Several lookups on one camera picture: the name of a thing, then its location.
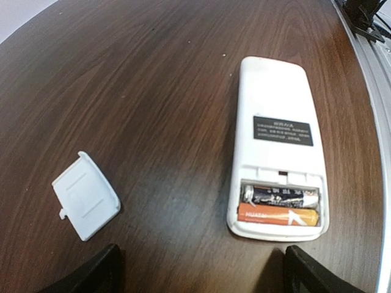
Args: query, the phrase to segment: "battery compartment cover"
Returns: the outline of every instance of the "battery compartment cover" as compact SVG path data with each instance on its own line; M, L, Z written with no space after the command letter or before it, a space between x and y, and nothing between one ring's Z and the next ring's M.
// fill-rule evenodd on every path
M60 218L68 217L81 240L87 241L118 214L121 203L89 155L78 155L52 186L62 205Z

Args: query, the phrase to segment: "wooden table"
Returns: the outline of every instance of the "wooden table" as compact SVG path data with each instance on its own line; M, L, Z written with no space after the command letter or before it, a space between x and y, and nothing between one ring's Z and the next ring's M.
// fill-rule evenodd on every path
M331 225L299 246L374 291L377 136L328 0L62 0L0 45L0 291L41 289L111 242L126 251L126 292L282 291L289 244L236 237L225 222L250 55L303 66L315 100ZM123 207L88 242L60 220L51 187L79 150Z

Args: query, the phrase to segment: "sticker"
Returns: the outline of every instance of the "sticker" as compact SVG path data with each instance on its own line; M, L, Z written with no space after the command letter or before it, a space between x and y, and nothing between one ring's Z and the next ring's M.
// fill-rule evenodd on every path
M254 116L254 139L313 146L308 123Z

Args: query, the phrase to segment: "aa battery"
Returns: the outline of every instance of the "aa battery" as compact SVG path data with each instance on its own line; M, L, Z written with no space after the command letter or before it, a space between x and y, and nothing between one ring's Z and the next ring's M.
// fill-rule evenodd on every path
M241 186L242 202L251 205L267 204L286 208L313 208L318 206L318 190L292 189L268 186Z
M293 226L316 226L319 215L313 209L290 209L279 206L252 206L249 203L240 203L238 220L242 222L293 225Z

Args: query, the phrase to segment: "battery label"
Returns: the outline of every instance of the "battery label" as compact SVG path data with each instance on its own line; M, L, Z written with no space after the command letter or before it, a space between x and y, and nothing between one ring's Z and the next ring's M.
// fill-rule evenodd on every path
M263 205L252 206L249 203L240 203L238 220L274 225L316 226L319 215L313 209L289 209L280 206Z
M308 123L254 116L254 139L313 146Z
M279 188L268 186L241 186L242 202L284 206L286 208L316 208L319 202L317 190Z

